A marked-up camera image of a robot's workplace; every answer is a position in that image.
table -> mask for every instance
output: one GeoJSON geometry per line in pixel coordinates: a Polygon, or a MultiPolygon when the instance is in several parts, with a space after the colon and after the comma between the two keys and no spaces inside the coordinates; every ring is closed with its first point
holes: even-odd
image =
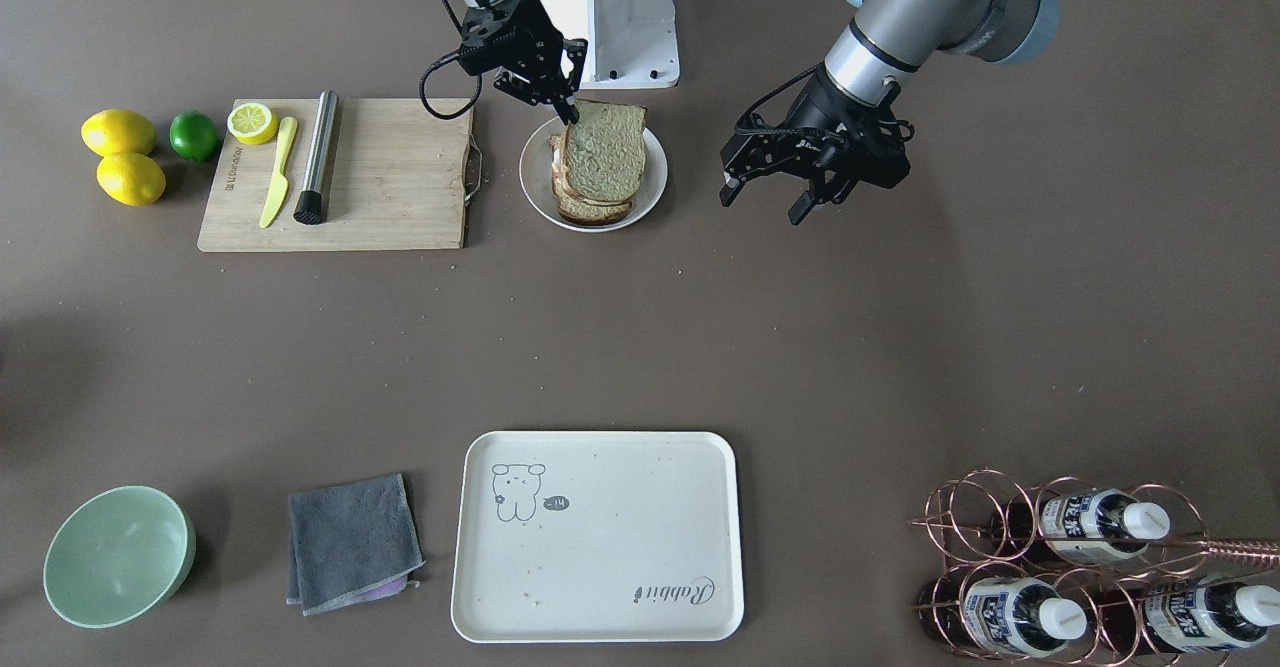
{"type": "Polygon", "coordinates": [[[650,108],[671,164],[652,215],[608,236],[543,220],[516,166],[548,111],[486,88],[467,247],[379,253],[201,253],[212,165],[169,155],[165,197],[124,207],[77,129],[101,108],[163,133],[238,97],[412,97],[456,47],[436,0],[4,3],[0,662],[956,664],[914,625],[940,562],[908,521],[978,466],[1164,481],[1217,534],[1280,536],[1280,0],[1061,3],[1029,65],[933,58],[896,105],[919,129],[909,179],[792,228],[796,181],[719,206],[718,152],[851,8],[676,0],[678,87],[596,93],[650,108]],[[458,638],[462,458],[526,428],[723,435],[739,632],[458,638]],[[284,607],[287,495],[393,471],[422,586],[284,607]],[[78,630],[45,603],[45,549],[122,484],[189,511],[197,563],[145,618],[78,630]]]}

mint green bowl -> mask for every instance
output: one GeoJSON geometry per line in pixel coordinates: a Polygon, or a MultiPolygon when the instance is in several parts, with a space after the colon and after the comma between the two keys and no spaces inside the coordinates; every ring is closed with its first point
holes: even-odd
{"type": "Polygon", "coordinates": [[[122,486],[83,503],[45,556],[45,597],[79,627],[123,625],[168,599],[191,571],[196,531],[169,494],[122,486]]]}

bear drawing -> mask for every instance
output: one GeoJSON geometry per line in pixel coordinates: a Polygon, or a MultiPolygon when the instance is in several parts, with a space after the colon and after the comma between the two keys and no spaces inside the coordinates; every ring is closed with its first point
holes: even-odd
{"type": "Polygon", "coordinates": [[[494,465],[493,498],[503,522],[527,522],[538,510],[538,490],[543,489],[545,465],[494,465]]]}

cloth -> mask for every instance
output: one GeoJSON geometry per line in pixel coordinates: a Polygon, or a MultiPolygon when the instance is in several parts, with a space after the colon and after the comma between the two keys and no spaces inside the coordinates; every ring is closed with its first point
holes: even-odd
{"type": "Polygon", "coordinates": [[[289,522],[285,603],[308,617],[399,594],[424,565],[399,474],[293,494],[289,522]]]}

bread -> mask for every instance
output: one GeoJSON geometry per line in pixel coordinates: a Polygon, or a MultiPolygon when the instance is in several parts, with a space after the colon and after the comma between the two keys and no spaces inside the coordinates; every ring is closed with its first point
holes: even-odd
{"type": "Polygon", "coordinates": [[[631,211],[644,174],[645,108],[577,101],[579,122],[553,140],[552,183],[561,216],[604,225],[631,211]]]}
{"type": "Polygon", "coordinates": [[[631,213],[631,201],[620,205],[590,205],[572,193],[564,184],[561,154],[563,149],[563,134],[552,136],[552,193],[556,197],[556,210],[562,218],[577,225],[603,227],[612,225],[626,218],[631,213]]]}

